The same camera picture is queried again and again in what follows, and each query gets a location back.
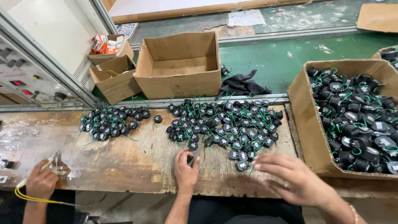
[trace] wooden workbench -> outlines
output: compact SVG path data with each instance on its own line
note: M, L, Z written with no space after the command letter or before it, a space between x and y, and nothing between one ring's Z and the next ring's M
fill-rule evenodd
M302 158L294 121L289 116L290 110L286 111L288 116L284 112L283 125L277 131L279 141L258 153L281 152ZM139 122L139 127L130 132L131 138L138 141L119 136L96 142L88 133L78 131L80 112L1 114L0 155L18 161L19 165L15 170L0 170L1 176L11 177L0 187L16 186L29 176L37 162L60 150L57 165L65 171L57 185L60 189L176 193L174 156L181 147L169 140L166 133L175 118L166 110L150 113L150 119ZM156 128L153 116L158 114L163 122ZM228 153L229 150L218 145L211 146L211 153L204 144L199 145L194 152L195 157L201 157L195 194L278 197L261 185L263 180L275 177L257 171L249 177L250 170L238 172L236 161L229 159ZM325 180L337 188L341 196L398 198L396 185L390 181Z

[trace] ventilation grille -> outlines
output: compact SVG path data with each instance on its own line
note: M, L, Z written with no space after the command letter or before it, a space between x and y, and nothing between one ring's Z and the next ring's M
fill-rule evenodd
M84 86L91 79L90 68L94 67L91 61L88 59L87 55L84 56L82 62L77 67L76 71L73 73L73 76L80 81Z

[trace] hand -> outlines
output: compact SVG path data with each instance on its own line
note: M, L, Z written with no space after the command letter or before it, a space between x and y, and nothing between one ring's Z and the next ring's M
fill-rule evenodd
M26 182L27 196L49 200L53 194L59 178L54 172L51 172L51 168L47 167L40 171L47 162L46 159L42 160L33 168Z
M291 204L323 207L334 198L339 198L334 188L321 180L301 159L281 153L265 153L254 159L254 169L270 173L289 183L282 186L271 180L264 182Z
M188 156L193 156L191 152L188 152L188 148L177 152L174 173L177 178L178 192L192 195L195 184L198 181L200 157L193 161L193 167L191 168L187 164Z

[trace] pile of plugs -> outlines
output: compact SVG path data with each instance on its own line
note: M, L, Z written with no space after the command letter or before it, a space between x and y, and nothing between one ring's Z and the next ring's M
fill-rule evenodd
M134 120L126 124L128 117L132 117ZM129 137L130 130L138 127L138 121L148 118L150 118L149 107L127 108L120 106L115 108L114 106L104 105L104 107L94 109L86 115L82 114L79 130L88 132L94 141L106 141L110 136L118 137L121 134ZM161 122L161 116L156 115L154 123Z
M390 47L379 53L381 59L387 60L398 70L398 49Z
M210 153L213 144L231 149L229 157L238 160L238 170L247 170L248 162L253 161L258 150L263 150L263 146L269 148L278 140L276 131L283 118L282 111L268 110L268 100L248 98L243 103L229 99L218 104L193 104L190 99L178 106L171 103L167 109L179 119L173 120L166 132L178 144L187 140L190 151L198 149L198 134L202 133L202 142Z
M337 165L350 171L398 174L398 111L382 83L370 75L349 78L336 68L310 68L318 115Z

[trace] red digital display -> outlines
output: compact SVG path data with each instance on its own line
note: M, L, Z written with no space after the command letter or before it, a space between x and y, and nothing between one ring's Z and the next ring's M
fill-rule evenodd
M10 81L10 83L12 83L14 86L26 86L25 83L23 83L22 81Z
M33 93L29 92L28 90L23 90L23 93L25 93L26 95L33 95Z

